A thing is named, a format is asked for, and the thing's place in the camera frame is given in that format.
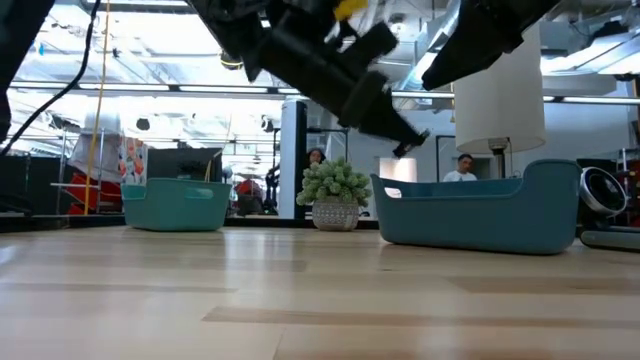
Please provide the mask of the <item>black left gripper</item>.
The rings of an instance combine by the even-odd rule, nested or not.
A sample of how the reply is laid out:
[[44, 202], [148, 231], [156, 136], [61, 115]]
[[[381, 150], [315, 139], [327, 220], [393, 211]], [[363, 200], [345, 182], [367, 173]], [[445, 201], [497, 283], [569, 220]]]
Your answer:
[[[343, 127], [398, 145], [416, 141], [425, 130], [418, 132], [394, 109], [385, 75], [367, 72], [349, 94], [351, 81], [331, 63], [337, 51], [325, 38], [336, 24], [340, 2], [188, 0], [220, 47], [243, 63], [249, 81], [265, 70], [339, 116]], [[397, 45], [388, 25], [379, 22], [348, 48], [348, 59], [368, 67]]]

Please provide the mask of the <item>white shade wooden table lamp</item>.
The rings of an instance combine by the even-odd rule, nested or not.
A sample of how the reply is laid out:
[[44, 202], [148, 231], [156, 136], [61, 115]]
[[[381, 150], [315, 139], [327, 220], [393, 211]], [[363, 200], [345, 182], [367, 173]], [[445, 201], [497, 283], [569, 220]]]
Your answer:
[[501, 178], [508, 156], [546, 142], [539, 25], [523, 38], [488, 69], [454, 83], [456, 148], [497, 156]]

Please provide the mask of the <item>bright white panel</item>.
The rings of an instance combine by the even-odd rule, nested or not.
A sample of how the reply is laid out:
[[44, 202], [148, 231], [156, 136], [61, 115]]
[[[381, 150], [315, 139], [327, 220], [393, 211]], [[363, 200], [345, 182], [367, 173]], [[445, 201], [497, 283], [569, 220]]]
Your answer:
[[417, 162], [414, 158], [380, 158], [379, 176], [403, 182], [416, 182]]

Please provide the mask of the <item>potted green succulent plant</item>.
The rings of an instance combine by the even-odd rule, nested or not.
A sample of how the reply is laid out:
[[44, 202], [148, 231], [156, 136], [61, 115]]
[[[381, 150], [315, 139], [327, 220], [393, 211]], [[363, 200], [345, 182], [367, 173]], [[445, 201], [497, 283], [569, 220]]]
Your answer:
[[303, 171], [296, 204], [311, 207], [312, 222], [319, 230], [352, 231], [372, 195], [369, 182], [344, 158], [313, 163]]

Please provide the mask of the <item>white building column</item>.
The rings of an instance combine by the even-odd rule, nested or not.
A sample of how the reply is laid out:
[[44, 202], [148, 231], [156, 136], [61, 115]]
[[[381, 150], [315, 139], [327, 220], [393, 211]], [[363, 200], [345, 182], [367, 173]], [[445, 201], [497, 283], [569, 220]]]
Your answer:
[[306, 168], [307, 106], [299, 99], [287, 99], [282, 106], [280, 127], [279, 216], [303, 220], [305, 210], [296, 198], [302, 190]]

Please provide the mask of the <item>dark teal plastic bin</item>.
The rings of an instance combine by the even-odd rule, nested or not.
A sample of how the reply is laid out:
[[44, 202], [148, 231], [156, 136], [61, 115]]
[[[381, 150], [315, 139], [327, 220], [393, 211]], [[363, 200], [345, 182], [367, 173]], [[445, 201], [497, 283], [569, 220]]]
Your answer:
[[522, 177], [410, 183], [371, 176], [379, 230], [392, 244], [555, 255], [574, 241], [582, 169], [537, 160]]

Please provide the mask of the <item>black monitor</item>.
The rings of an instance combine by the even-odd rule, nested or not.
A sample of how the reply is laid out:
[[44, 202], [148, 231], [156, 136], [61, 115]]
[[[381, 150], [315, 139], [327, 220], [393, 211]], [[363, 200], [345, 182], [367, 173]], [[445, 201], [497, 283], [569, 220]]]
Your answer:
[[222, 181], [220, 148], [149, 149], [147, 177]]

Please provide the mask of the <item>light teal plastic bin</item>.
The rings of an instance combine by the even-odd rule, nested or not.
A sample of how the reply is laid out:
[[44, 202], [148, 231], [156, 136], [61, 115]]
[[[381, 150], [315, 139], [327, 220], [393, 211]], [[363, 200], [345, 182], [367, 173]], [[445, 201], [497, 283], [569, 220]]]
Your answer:
[[159, 232], [216, 231], [226, 219], [231, 186], [219, 182], [152, 178], [121, 186], [126, 224]]

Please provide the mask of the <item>colourful poster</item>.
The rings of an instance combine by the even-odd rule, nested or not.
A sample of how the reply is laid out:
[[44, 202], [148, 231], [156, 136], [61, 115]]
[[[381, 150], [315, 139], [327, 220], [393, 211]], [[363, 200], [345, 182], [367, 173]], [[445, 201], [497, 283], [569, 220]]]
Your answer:
[[121, 137], [119, 147], [120, 183], [142, 185], [147, 181], [148, 146], [137, 138]]

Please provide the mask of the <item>black aluminium table frame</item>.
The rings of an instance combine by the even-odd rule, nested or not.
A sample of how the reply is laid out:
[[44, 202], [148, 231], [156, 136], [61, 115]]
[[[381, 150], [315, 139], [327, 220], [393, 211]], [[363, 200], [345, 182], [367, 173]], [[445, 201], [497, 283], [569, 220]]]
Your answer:
[[[0, 233], [124, 225], [125, 217], [123, 215], [37, 215], [27, 217], [17, 216], [15, 213], [0, 214]], [[279, 219], [268, 216], [257, 216], [254, 218], [230, 217], [225, 219], [224, 225], [227, 227], [250, 228], [314, 228], [313, 221], [310, 219]]]

